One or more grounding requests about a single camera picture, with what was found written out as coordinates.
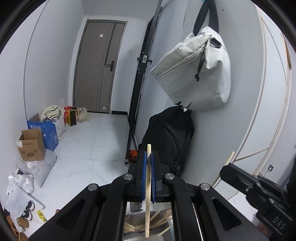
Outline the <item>wooden chopstick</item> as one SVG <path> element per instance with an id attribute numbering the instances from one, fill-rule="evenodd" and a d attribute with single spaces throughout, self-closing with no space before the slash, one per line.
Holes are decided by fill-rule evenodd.
<path id="1" fill-rule="evenodd" d="M 145 237 L 149 238 L 150 226 L 150 204 L 151 204 L 151 185 L 152 185 L 152 147 L 151 144 L 147 145 L 147 167 L 145 177 Z"/>

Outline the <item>wooden chopstick gripper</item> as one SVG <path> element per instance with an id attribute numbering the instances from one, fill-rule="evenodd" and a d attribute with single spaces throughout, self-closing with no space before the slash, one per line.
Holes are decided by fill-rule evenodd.
<path id="1" fill-rule="evenodd" d="M 232 151 L 231 154 L 229 155 L 229 157 L 227 158 L 226 162 L 224 163 L 223 167 L 224 167 L 224 166 L 227 166 L 227 165 L 231 162 L 231 160 L 232 160 L 234 154 L 235 154 L 235 152 Z M 218 176 L 217 176 L 217 177 L 214 179 L 214 181 L 212 182 L 212 184 L 211 184 L 212 187 L 215 186 L 215 184 L 218 182 L 219 179 L 220 179 L 220 172 L 218 172 Z"/>

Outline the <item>black backpack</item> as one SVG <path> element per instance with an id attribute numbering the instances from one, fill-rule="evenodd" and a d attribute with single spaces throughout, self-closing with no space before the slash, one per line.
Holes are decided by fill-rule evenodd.
<path id="1" fill-rule="evenodd" d="M 159 162 L 167 165 L 170 172 L 180 176 L 194 135 L 192 112 L 180 106 L 172 106 L 151 116 L 140 150 L 151 145 L 158 152 Z"/>

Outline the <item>white utensil holder cylinder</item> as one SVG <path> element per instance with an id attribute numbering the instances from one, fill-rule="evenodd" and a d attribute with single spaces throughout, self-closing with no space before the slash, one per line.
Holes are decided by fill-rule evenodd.
<path id="1" fill-rule="evenodd" d="M 151 211 L 149 237 L 145 236 L 145 213 L 125 216 L 122 240 L 175 240 L 171 209 Z"/>

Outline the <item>white plastic shopping bag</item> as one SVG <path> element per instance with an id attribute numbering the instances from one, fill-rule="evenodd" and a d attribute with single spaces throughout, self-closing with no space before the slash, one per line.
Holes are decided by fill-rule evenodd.
<path id="1" fill-rule="evenodd" d="M 90 115 L 85 107 L 77 107 L 77 121 L 79 123 L 87 123 L 90 121 Z"/>

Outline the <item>red snack bag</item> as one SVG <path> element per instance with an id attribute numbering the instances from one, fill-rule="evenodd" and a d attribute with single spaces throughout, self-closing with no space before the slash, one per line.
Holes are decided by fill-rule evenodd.
<path id="1" fill-rule="evenodd" d="M 64 122 L 69 126 L 77 125 L 77 108 L 66 106 L 64 109 Z"/>

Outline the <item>blue cardboard box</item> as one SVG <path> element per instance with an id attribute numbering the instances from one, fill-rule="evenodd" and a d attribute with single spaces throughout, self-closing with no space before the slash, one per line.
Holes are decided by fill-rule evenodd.
<path id="1" fill-rule="evenodd" d="M 43 142 L 46 149 L 55 151 L 58 146 L 56 127 L 50 121 L 40 122 L 39 114 L 34 115 L 27 121 L 28 129 L 39 128 L 42 132 Z"/>

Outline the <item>grey sling bag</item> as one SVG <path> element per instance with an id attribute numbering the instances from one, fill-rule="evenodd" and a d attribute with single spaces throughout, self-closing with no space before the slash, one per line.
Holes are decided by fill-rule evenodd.
<path id="1" fill-rule="evenodd" d="M 150 71 L 173 104 L 208 111 L 227 103 L 231 66 L 221 36 L 209 26 L 167 52 Z"/>

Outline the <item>beige cloth bag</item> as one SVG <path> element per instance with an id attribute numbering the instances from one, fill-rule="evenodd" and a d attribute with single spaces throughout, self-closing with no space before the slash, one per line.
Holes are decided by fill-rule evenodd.
<path id="1" fill-rule="evenodd" d="M 50 121 L 52 123 L 57 123 L 62 119 L 62 108 L 57 105 L 51 105 L 43 110 L 40 115 L 40 122 Z"/>

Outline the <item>grey entrance door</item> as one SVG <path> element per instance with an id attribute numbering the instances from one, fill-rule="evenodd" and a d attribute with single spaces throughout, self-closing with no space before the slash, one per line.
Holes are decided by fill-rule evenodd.
<path id="1" fill-rule="evenodd" d="M 74 72 L 73 105 L 111 113 L 115 69 L 126 22 L 87 20 Z"/>

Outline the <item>brown cardboard box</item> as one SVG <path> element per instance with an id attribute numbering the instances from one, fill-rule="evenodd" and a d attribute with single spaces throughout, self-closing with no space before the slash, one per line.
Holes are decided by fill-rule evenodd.
<path id="1" fill-rule="evenodd" d="M 43 161 L 45 146 L 40 129 L 23 130 L 16 145 L 23 161 Z"/>

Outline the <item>white sneaker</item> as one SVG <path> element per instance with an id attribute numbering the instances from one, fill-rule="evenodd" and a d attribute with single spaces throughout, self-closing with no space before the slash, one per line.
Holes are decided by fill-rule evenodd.
<path id="1" fill-rule="evenodd" d="M 25 218 L 28 221 L 31 221 L 33 219 L 32 212 L 35 209 L 35 204 L 32 201 L 29 201 L 25 210 L 22 212 L 21 217 Z"/>

